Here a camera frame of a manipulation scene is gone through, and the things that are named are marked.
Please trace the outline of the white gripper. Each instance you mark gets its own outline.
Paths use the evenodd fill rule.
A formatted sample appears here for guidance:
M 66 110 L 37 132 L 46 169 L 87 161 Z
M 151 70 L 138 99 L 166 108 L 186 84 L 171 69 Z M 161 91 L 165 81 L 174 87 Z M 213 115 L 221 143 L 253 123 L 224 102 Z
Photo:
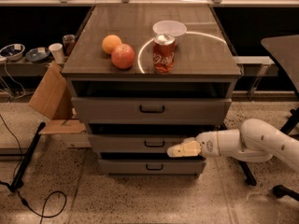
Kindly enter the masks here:
M 171 146 L 167 155 L 171 158 L 196 157 L 201 153 L 203 157 L 217 157 L 219 148 L 216 132 L 204 132 L 194 138 L 185 139 L 182 143 Z

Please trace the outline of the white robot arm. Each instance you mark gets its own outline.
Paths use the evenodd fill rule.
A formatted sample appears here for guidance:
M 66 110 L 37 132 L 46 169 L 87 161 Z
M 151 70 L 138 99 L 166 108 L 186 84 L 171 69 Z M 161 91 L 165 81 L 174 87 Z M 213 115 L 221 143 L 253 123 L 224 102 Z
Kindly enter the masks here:
M 277 157 L 299 172 L 299 141 L 260 119 L 247 119 L 238 129 L 204 132 L 167 150 L 171 158 L 232 157 L 264 162 Z

